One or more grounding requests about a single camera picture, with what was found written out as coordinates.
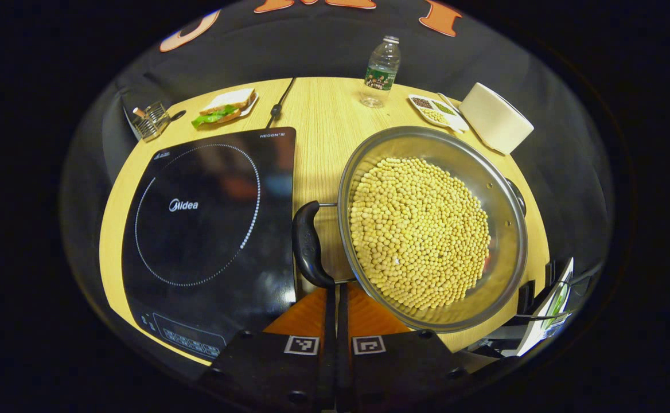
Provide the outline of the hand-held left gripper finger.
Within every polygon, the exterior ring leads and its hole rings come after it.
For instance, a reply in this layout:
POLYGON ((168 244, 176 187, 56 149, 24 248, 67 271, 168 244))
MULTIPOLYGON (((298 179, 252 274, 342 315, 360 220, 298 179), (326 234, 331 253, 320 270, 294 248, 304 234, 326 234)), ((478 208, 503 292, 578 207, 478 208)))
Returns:
POLYGON ((340 286, 339 411, 439 411, 468 384, 436 332, 409 329, 358 285, 340 286))
POLYGON ((262 331, 237 332, 198 386, 236 412, 332 410, 336 298, 318 288, 262 331))

